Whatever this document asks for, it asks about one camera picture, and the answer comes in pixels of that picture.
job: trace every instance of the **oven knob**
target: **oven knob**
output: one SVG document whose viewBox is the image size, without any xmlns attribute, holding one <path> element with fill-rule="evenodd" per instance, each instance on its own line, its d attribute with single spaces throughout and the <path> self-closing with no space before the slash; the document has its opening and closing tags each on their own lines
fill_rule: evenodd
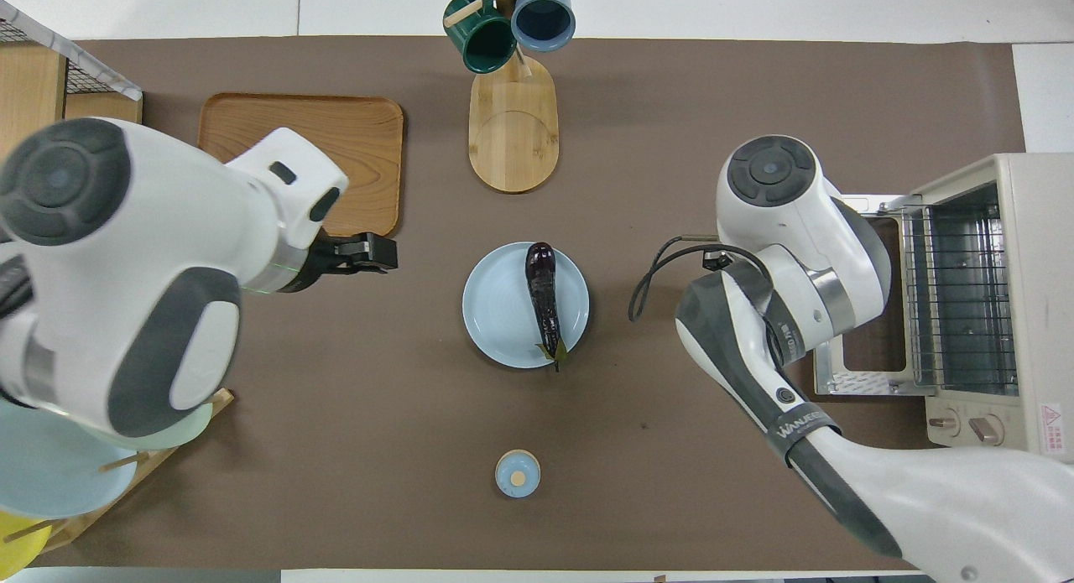
<svg viewBox="0 0 1074 583">
<path fill-rule="evenodd" d="M 977 440 L 985 444 L 996 447 L 1003 443 L 1003 423 L 997 416 L 985 416 L 984 418 L 972 418 L 970 429 L 977 435 Z"/>
<path fill-rule="evenodd" d="M 942 418 L 929 418 L 929 427 L 943 429 L 948 435 L 958 435 L 962 432 L 962 426 L 958 423 L 958 413 L 954 408 L 947 408 Z"/>
</svg>

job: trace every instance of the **velcro strap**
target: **velcro strap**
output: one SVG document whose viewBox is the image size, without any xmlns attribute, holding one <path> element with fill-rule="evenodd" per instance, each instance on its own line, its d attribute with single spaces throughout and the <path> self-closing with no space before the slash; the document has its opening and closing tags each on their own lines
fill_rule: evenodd
<svg viewBox="0 0 1074 583">
<path fill-rule="evenodd" d="M 843 434 L 834 420 L 817 407 L 816 404 L 803 403 L 792 408 L 790 411 L 779 416 L 775 422 L 771 426 L 768 426 L 765 437 L 768 438 L 768 443 L 772 446 L 775 454 L 782 457 L 789 468 L 790 461 L 787 458 L 787 454 L 790 453 L 790 448 L 802 438 L 806 438 L 806 435 L 824 426 L 830 426 L 837 433 Z"/>
</svg>

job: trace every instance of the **warning label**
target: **warning label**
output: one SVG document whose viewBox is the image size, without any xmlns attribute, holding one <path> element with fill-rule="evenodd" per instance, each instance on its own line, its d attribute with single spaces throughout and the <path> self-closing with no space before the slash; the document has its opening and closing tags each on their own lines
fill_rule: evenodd
<svg viewBox="0 0 1074 583">
<path fill-rule="evenodd" d="M 1041 450 L 1045 454 L 1065 453 L 1063 410 L 1058 403 L 1041 404 Z"/>
</svg>

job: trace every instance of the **blue mug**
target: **blue mug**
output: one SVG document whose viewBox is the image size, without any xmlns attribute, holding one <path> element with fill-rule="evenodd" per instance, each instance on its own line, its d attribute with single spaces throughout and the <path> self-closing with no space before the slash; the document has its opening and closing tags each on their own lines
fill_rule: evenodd
<svg viewBox="0 0 1074 583">
<path fill-rule="evenodd" d="M 570 0 L 517 0 L 511 32 L 523 48 L 553 52 L 575 35 L 575 11 Z"/>
</svg>

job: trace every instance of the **eggplant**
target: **eggplant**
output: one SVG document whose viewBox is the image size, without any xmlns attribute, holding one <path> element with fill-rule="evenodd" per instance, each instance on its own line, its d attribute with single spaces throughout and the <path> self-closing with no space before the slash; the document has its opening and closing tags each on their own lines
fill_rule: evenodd
<svg viewBox="0 0 1074 583">
<path fill-rule="evenodd" d="M 529 246 L 526 251 L 526 288 L 537 316 L 540 347 L 545 358 L 560 370 L 560 363 L 567 359 L 567 346 L 560 335 L 560 316 L 555 311 L 555 250 L 543 242 Z"/>
</svg>

